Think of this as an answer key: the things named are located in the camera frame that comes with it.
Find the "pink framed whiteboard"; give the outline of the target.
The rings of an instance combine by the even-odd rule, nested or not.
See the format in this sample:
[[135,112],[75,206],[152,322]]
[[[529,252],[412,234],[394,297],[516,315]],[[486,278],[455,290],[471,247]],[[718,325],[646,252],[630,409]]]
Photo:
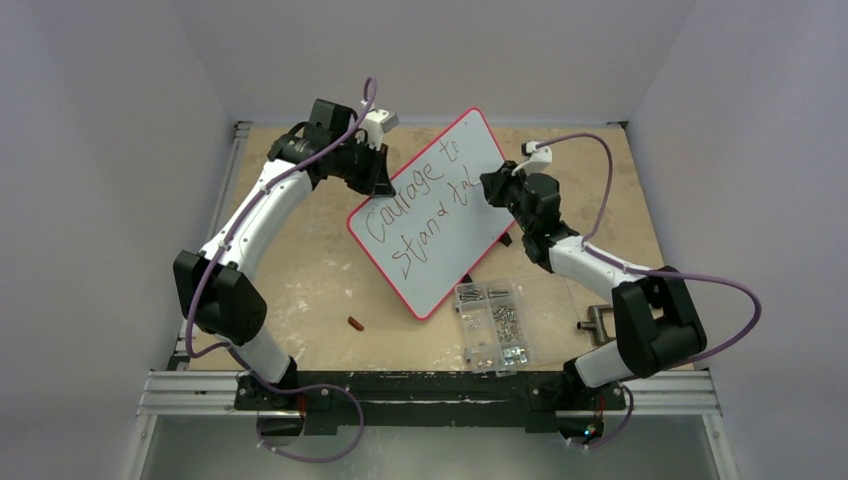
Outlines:
[[427,319],[513,224],[480,183],[504,161],[472,107],[393,175],[393,197],[367,200],[348,216],[351,236],[415,318]]

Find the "brown marker cap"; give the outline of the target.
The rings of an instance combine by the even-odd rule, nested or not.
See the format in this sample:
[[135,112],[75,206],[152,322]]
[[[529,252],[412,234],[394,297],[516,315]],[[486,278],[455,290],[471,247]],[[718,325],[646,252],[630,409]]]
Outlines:
[[348,317],[348,319],[347,319],[347,323],[348,323],[348,324],[349,324],[352,328],[354,328],[355,330],[357,330],[357,331],[359,331],[359,332],[362,332],[362,331],[365,329],[364,325],[363,325],[363,324],[361,324],[361,323],[360,323],[357,319],[355,319],[355,318],[354,318],[354,317],[352,317],[352,316],[349,316],[349,317]]

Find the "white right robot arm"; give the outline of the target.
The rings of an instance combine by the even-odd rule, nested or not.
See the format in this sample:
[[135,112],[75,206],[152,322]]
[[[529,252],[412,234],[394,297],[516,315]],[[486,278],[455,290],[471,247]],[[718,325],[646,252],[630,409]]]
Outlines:
[[699,314],[675,269],[643,273],[617,257],[592,252],[590,243],[561,218],[558,181],[516,168],[507,161],[481,175],[487,203],[513,216],[532,263],[582,285],[613,309],[614,340],[563,366],[561,392],[569,404],[584,407],[603,386],[648,378],[706,349]]

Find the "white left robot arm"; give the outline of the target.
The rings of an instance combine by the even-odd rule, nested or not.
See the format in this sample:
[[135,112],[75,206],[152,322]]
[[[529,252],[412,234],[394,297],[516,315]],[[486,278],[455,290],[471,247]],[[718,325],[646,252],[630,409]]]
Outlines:
[[226,350],[246,371],[247,393],[272,408],[303,401],[295,360],[265,325],[267,303],[253,283],[272,240],[294,210],[330,177],[367,198],[396,194],[384,136],[396,113],[364,99],[354,109],[318,99],[310,117],[278,137],[255,184],[229,220],[198,251],[181,251],[173,272],[192,359]]

